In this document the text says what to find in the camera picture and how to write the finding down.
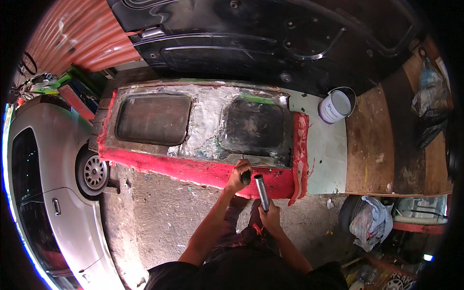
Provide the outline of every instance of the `person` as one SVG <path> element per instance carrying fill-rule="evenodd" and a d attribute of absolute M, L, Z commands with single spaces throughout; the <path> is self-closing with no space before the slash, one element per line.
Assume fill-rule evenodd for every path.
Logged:
<path fill-rule="evenodd" d="M 218 200 L 190 238 L 177 262 L 150 269 L 145 290 L 163 289 L 348 289 L 338 262 L 315 270 L 280 226 L 280 208 L 269 200 L 251 207 L 248 226 L 236 233 L 247 199 L 241 174 L 253 172 L 241 159 Z"/>

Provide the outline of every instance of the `white board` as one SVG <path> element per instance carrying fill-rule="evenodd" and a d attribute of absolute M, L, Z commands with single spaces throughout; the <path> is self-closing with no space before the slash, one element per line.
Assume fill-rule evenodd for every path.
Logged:
<path fill-rule="evenodd" d="M 345 193 L 347 181 L 347 131 L 345 120 L 326 124 L 317 113 L 317 105 L 323 99 L 294 90 L 283 89 L 291 94 L 290 111 L 309 116 L 307 193 Z"/>

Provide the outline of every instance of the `concrete floor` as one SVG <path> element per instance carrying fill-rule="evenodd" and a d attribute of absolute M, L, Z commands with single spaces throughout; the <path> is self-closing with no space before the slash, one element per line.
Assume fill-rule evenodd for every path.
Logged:
<path fill-rule="evenodd" d="M 189 238 L 214 205 L 220 190 L 179 182 L 159 174 L 111 168 L 110 184 L 101 200 L 103 226 L 116 268 L 127 289 L 142 289 L 147 269 L 175 261 Z M 327 200 L 333 208 L 328 209 Z M 338 212 L 346 195 L 310 194 L 281 207 L 281 224 L 313 267 L 349 261 L 358 250 L 351 235 L 338 227 Z M 249 202 L 237 230 L 248 224 Z"/>

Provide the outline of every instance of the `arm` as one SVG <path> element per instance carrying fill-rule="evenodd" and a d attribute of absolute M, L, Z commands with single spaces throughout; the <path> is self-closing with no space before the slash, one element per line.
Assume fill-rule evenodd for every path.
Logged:
<path fill-rule="evenodd" d="M 279 244 L 282 258 L 290 266 L 301 271 L 303 274 L 312 271 L 313 268 L 308 260 L 296 249 L 280 226 L 280 208 L 275 206 L 274 202 L 269 199 L 269 211 L 265 213 L 262 205 L 259 206 L 258 210 L 263 226 Z"/>
<path fill-rule="evenodd" d="M 247 170 L 253 171 L 250 162 L 247 159 L 240 159 L 218 200 L 188 241 L 187 248 L 180 256 L 179 262 L 187 262 L 196 266 L 203 265 L 221 234 L 222 223 L 229 202 L 236 192 L 245 187 L 240 177 Z"/>

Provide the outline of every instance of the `silver car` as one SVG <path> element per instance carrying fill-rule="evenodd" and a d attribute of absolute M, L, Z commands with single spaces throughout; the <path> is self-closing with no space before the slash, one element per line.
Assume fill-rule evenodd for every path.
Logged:
<path fill-rule="evenodd" d="M 10 123 L 4 168 L 10 207 L 38 273 L 53 289 L 124 289 L 97 200 L 109 167 L 87 149 L 90 131 L 51 96 L 28 101 Z"/>

